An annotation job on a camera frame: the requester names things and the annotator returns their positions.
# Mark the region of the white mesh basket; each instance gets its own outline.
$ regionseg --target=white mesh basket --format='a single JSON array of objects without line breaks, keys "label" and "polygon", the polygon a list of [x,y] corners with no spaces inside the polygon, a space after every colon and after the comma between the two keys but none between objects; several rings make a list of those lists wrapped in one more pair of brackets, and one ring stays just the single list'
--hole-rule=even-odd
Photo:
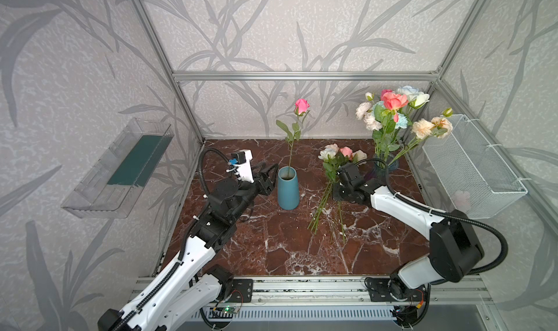
[{"label": "white mesh basket", "polygon": [[448,118],[453,132],[431,137],[422,150],[456,209],[469,218],[490,218],[527,194],[494,146],[466,115]]}]

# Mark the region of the black mounting plate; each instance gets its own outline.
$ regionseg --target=black mounting plate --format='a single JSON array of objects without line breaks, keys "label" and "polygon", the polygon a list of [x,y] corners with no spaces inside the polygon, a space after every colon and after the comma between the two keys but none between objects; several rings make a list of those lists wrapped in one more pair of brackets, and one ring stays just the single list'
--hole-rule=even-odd
[{"label": "black mounting plate", "polygon": [[[400,302],[401,300],[396,300],[391,293],[389,293],[389,278],[367,278],[368,283],[366,287],[368,288],[368,294],[370,295],[371,302]],[[418,286],[417,290],[426,292],[426,287],[424,285]],[[422,299],[422,294],[417,290],[408,290],[405,294],[405,301],[420,302]]]},{"label": "black mounting plate", "polygon": [[226,302],[230,303],[248,303],[252,301],[252,290],[254,287],[254,280],[252,279],[233,279],[233,290],[237,290],[242,294],[233,293]]}]

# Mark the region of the floral wallpaper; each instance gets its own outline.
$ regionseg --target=floral wallpaper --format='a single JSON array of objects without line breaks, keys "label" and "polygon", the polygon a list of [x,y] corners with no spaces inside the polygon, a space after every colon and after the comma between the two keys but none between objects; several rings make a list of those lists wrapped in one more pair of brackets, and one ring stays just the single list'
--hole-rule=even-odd
[{"label": "floral wallpaper", "polygon": [[[144,0],[174,71],[433,71],[473,1]],[[306,137],[368,136],[346,112],[400,84],[181,82],[204,135],[218,138],[273,138],[299,98],[311,105]]]},{"label": "floral wallpaper", "polygon": [[[127,0],[0,6],[0,330],[95,330],[155,268],[200,145]],[[132,117],[175,137],[128,218],[61,209]]]},{"label": "floral wallpaper", "polygon": [[[555,134],[558,0],[492,0],[443,80],[476,113],[550,203],[558,205]],[[430,111],[444,97],[435,94]],[[413,161],[433,205],[451,202],[420,150]],[[507,238],[509,256],[482,274],[507,328],[554,330],[558,324],[558,238],[525,199],[486,220]],[[496,239],[478,231],[487,257]]]}]

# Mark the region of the green mat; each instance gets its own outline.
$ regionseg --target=green mat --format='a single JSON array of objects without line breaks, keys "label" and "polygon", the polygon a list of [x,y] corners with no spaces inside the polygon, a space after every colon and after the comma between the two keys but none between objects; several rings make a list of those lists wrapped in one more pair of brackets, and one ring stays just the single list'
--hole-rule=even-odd
[{"label": "green mat", "polygon": [[142,136],[107,184],[145,187],[171,139],[172,136]]}]

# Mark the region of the red marble surface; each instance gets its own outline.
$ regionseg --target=red marble surface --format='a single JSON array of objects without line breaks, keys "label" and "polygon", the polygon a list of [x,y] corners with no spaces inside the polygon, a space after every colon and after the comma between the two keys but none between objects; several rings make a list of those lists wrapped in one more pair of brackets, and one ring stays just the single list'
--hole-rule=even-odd
[{"label": "red marble surface", "polygon": [[[246,223],[237,223],[236,234],[206,267],[220,264],[234,275],[384,275],[427,253],[428,242],[418,232],[363,205],[343,203],[346,243],[340,235],[339,224],[335,224],[333,216],[338,216],[338,212],[337,202],[333,200],[326,208],[331,212],[321,216],[317,233],[312,234],[307,229],[312,209],[317,207],[326,185],[322,160],[317,155],[330,143],[349,146],[353,151],[360,149],[369,156],[374,153],[372,140],[298,141],[292,158],[300,184],[298,207],[290,211],[281,209],[277,204],[276,190],[268,197],[258,196],[250,219]],[[289,159],[289,150],[283,140],[209,140],[206,146],[218,148],[225,155],[250,149],[252,164],[277,162],[283,167]],[[213,153],[206,155],[205,165],[204,176],[211,190],[213,181],[224,177],[226,166]],[[361,170],[367,171],[371,167],[366,165]],[[392,185],[396,191],[423,201],[405,158],[400,159],[399,169],[392,174]],[[192,216],[199,214],[204,203],[203,190],[196,176],[172,235],[164,265],[177,254]]]}]

